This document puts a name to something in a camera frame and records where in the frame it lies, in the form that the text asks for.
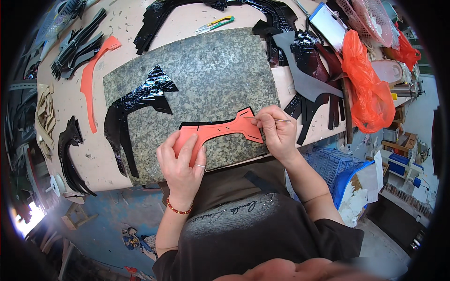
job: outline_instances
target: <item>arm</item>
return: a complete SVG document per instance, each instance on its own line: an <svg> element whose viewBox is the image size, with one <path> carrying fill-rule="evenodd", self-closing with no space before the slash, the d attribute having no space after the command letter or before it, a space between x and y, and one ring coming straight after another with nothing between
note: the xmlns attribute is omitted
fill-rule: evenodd
<svg viewBox="0 0 450 281"><path fill-rule="evenodd" d="M291 122L274 119L289 119ZM334 207L327 183L295 148L297 121L272 105L261 109L252 123L264 128L267 148L286 168L292 187L311 220L330 219L344 224Z"/></svg>
<svg viewBox="0 0 450 281"><path fill-rule="evenodd" d="M181 148L178 158L172 147L180 137L177 130L157 148L156 155L161 167L162 174L170 189L169 202L175 210L185 212L190 209L194 197L202 182L204 166L206 165L206 149L199 149L197 159L193 168L189 167L192 149L198 139L193 134ZM167 251L178 249L178 240L181 230L188 219L189 214L179 214L166 208L161 223L156 233L156 253L161 257Z"/></svg>

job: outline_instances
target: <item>speckled granite board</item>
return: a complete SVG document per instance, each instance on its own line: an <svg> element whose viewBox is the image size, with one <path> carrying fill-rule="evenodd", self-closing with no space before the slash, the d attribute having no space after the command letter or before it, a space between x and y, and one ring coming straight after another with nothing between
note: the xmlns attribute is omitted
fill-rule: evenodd
<svg viewBox="0 0 450 281"><path fill-rule="evenodd" d="M139 109L128 116L130 138L139 178L137 186L163 181L156 148L181 122L221 121L251 106L279 105L275 82L259 36L251 28L209 32L173 42L125 63L103 78L107 107L141 85L159 64L179 92L165 93L174 115ZM207 170L266 154L265 145L242 134L211 139Z"/></svg>

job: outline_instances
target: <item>yellow-handled scissors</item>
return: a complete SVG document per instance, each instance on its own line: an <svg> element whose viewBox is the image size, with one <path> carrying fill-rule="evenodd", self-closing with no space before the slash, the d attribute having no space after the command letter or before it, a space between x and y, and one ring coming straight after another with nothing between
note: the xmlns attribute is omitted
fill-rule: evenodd
<svg viewBox="0 0 450 281"><path fill-rule="evenodd" d="M221 27L221 26L223 26L223 25L225 25L227 23L230 23L232 21L234 21L234 17L233 16L226 16L224 18L217 19L217 20L215 20L213 22L205 24L205 25L197 28L197 30L194 31L194 32L198 32L197 35L198 34L202 34L202 33L208 32L210 30L216 29L218 27Z"/></svg>

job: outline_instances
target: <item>woman's left hand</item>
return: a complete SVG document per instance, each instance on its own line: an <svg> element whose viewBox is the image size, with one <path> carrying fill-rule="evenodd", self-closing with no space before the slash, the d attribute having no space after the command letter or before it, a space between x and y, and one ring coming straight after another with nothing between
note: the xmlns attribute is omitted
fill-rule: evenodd
<svg viewBox="0 0 450 281"><path fill-rule="evenodd" d="M191 168L189 167L189 162L198 135L193 134L181 148L178 158L175 158L175 152L172 147L179 137L179 130L172 133L156 149L156 156L170 189L170 204L176 210L187 211L191 207L202 182L204 166L206 166L206 148L202 146L198 150L195 165Z"/></svg>

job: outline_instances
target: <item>bracelet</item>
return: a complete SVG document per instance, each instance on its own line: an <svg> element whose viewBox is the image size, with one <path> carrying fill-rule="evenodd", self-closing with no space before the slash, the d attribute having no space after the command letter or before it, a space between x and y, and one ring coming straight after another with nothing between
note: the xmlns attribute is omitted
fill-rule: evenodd
<svg viewBox="0 0 450 281"><path fill-rule="evenodd" d="M177 214L189 214L189 213L192 211L192 207L194 207L194 205L192 204L191 207L189 208L189 210L187 210L187 211L185 211L185 212L181 212L181 211L179 211L179 210L175 210L175 209L172 207L172 205L170 205L169 198L166 199L166 203L167 203L167 206L169 207L169 209L171 209L172 211L174 211L174 212L177 213Z"/></svg>

